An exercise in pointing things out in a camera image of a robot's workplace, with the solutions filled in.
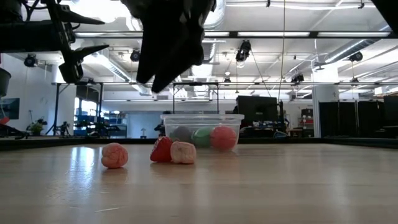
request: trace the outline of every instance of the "clear plastic bin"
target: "clear plastic bin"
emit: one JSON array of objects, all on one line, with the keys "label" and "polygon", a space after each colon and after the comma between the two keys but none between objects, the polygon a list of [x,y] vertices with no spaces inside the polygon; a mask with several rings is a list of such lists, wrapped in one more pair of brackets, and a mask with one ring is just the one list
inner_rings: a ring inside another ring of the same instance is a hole
[{"label": "clear plastic bin", "polygon": [[206,144],[200,144],[195,141],[195,133],[199,130],[215,129],[218,126],[229,127],[236,134],[236,140],[233,147],[238,143],[239,129],[244,118],[242,114],[163,114],[160,116],[164,121],[166,136],[173,139],[174,132],[180,129],[180,134],[185,135],[181,141],[193,143],[196,147],[206,147]]}]

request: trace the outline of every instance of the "plastic container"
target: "plastic container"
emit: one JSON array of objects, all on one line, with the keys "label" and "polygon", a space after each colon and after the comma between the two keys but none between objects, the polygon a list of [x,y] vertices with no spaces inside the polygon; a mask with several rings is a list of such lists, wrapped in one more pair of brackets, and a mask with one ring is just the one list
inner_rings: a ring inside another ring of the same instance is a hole
[{"label": "plastic container", "polygon": [[193,143],[196,147],[206,147],[206,136],[197,136],[197,133],[203,134],[206,130],[214,130],[218,126],[229,127],[236,134],[236,139],[232,147],[223,150],[230,150],[235,147],[239,139],[239,129],[244,118],[242,114],[201,114],[201,115],[185,115],[185,114],[163,114],[160,116],[164,121],[166,136],[176,141],[184,141]]},{"label": "plastic container", "polygon": [[0,68],[0,97],[7,95],[8,83],[10,82],[11,74]]}]

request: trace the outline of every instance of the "pillar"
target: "pillar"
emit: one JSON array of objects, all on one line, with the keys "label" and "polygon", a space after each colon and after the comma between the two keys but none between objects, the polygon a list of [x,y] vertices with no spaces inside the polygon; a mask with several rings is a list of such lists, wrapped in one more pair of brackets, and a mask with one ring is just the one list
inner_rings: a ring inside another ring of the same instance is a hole
[{"label": "pillar", "polygon": [[[312,77],[314,82],[339,82],[338,68],[333,64],[327,65],[323,70],[314,70]],[[337,102],[339,98],[338,85],[319,85],[312,88],[314,135],[316,138],[321,137],[319,103]]]}]

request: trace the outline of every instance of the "pink toy ball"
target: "pink toy ball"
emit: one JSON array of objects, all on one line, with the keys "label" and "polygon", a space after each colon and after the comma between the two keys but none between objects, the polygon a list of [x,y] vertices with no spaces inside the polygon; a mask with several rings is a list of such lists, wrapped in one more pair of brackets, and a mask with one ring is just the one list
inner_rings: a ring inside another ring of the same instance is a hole
[{"label": "pink toy ball", "polygon": [[227,126],[218,126],[210,134],[211,146],[222,151],[232,150],[237,140],[236,132]]},{"label": "pink toy ball", "polygon": [[101,163],[107,168],[117,169],[129,160],[127,149],[118,143],[107,144],[102,148]]},{"label": "pink toy ball", "polygon": [[194,164],[197,159],[197,150],[193,144],[174,142],[171,148],[171,156],[176,164]]}]

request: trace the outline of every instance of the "pink bumpy ball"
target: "pink bumpy ball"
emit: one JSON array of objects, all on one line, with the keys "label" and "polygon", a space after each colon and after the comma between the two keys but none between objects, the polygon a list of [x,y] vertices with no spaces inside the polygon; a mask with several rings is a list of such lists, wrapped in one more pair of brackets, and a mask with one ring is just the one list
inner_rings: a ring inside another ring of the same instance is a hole
[{"label": "pink bumpy ball", "polygon": [[236,132],[226,126],[218,126],[210,134],[211,146],[223,151],[232,150],[237,138]]},{"label": "pink bumpy ball", "polygon": [[197,150],[193,144],[174,142],[171,148],[171,156],[176,164],[194,164],[197,159]]},{"label": "pink bumpy ball", "polygon": [[118,143],[107,144],[102,148],[102,156],[102,165],[110,169],[120,168],[129,160],[126,148]]}]

